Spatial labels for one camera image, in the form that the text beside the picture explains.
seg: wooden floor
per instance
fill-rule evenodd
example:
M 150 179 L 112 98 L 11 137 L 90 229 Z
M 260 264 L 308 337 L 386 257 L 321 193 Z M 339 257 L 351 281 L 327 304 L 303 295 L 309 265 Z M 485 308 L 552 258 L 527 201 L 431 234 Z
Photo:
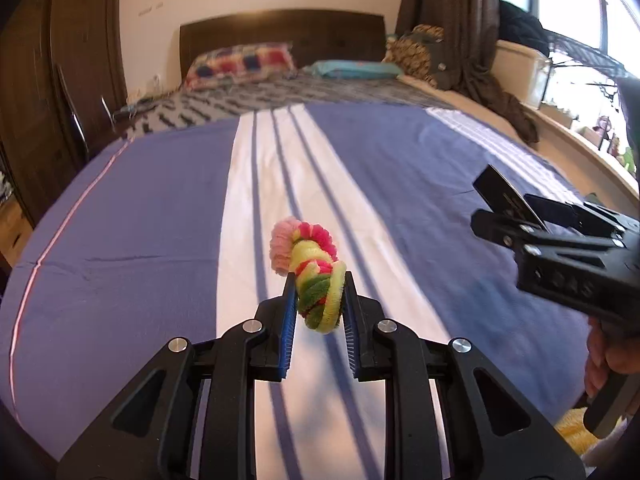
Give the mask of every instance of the wooden floor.
M 0 205 L 0 253 L 12 267 L 20 259 L 32 232 L 15 196 Z

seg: human hand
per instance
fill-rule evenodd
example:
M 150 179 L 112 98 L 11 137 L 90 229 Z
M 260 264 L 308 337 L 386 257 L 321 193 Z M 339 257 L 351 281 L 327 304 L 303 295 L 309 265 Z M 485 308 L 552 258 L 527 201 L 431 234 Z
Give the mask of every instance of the human hand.
M 600 322 L 589 318 L 591 332 L 587 338 L 589 357 L 584 367 L 584 389 L 594 397 L 607 382 L 609 371 L 619 374 L 640 373 L 640 338 L 631 338 L 614 344 L 607 342 Z M 626 412 L 633 415 L 640 406 L 640 392 Z

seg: colorful pipe cleaner twist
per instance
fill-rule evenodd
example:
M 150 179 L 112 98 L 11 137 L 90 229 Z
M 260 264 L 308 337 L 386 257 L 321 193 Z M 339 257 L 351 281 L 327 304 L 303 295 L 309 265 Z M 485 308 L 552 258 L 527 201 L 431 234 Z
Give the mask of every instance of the colorful pipe cleaner twist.
M 344 262 L 338 260 L 329 231 L 289 217 L 271 232 L 271 268 L 281 276 L 296 273 L 298 313 L 312 330 L 327 334 L 340 319 Z

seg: white container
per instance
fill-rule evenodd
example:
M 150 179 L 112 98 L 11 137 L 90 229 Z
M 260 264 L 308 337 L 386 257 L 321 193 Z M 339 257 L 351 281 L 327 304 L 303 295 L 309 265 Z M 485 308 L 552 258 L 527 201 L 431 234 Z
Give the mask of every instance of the white container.
M 540 108 L 551 60 L 528 46 L 498 40 L 491 73 L 521 103 Z

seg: window sill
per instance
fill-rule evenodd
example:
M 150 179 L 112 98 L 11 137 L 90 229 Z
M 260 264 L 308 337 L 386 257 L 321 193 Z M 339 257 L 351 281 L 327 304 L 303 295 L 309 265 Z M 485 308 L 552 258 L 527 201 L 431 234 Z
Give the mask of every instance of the window sill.
M 640 203 L 638 183 L 627 170 L 620 166 L 613 156 L 608 153 L 599 152 L 596 146 L 591 144 L 587 139 L 570 129 L 565 128 L 562 124 L 557 123 L 555 120 L 541 113 L 539 110 L 528 105 L 524 106 L 527 114 L 536 122 L 541 136 L 556 136 L 571 144 L 577 152 L 584 155 L 590 162 L 596 165 L 596 167 L 603 173 L 603 177 L 609 180 L 609 183 L 613 184 L 631 203 L 633 206 L 633 215 L 636 217 L 638 216 L 638 207 Z M 631 211 L 628 210 L 628 207 L 625 209 L 627 210 L 621 210 L 620 212 L 625 214 L 631 213 Z

